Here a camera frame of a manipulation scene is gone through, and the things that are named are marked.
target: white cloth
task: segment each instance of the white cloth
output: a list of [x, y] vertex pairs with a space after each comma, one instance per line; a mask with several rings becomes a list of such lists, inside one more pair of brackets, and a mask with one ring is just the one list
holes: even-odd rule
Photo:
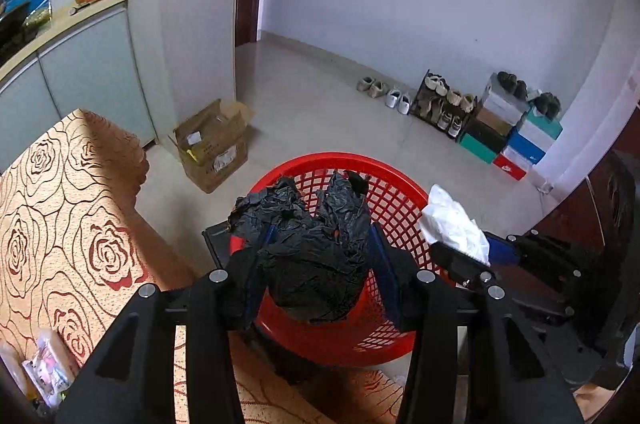
[[489, 264], [489, 242], [469, 219], [462, 205], [439, 185], [429, 192], [429, 203], [422, 210], [418, 227], [428, 244], [441, 241], [472, 258]]

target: black shoe box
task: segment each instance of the black shoe box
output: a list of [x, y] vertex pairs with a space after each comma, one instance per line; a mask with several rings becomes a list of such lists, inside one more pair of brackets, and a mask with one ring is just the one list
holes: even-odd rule
[[500, 135], [496, 130], [471, 117], [466, 123], [465, 133], [469, 133], [478, 142], [482, 142], [494, 153], [500, 153], [507, 145], [507, 137]]

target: cabinet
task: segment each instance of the cabinet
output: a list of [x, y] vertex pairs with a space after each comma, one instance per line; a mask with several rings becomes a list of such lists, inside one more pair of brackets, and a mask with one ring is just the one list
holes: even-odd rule
[[20, 70], [0, 82], [0, 173], [59, 120], [33, 55]]
[[132, 132], [144, 145], [155, 138], [138, 80], [123, 7], [81, 23], [39, 53], [51, 96], [63, 117], [93, 111]]

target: blue shoe box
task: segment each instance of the blue shoe box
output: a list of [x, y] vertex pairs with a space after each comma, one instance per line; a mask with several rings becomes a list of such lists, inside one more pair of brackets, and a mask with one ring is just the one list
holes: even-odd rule
[[532, 164], [537, 164], [545, 156], [545, 152], [538, 146], [528, 141], [525, 137], [514, 130], [507, 144], [516, 150], [521, 156], [525, 157]]

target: label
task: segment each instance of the label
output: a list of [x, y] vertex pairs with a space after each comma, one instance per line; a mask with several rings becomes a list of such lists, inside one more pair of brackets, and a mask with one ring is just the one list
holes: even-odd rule
[[220, 153], [220, 155], [216, 156], [216, 159], [213, 161], [213, 170], [215, 172], [220, 172], [222, 169], [226, 168], [231, 162], [236, 158], [236, 154], [238, 151], [236, 150], [236, 146], [231, 146], [224, 153]]

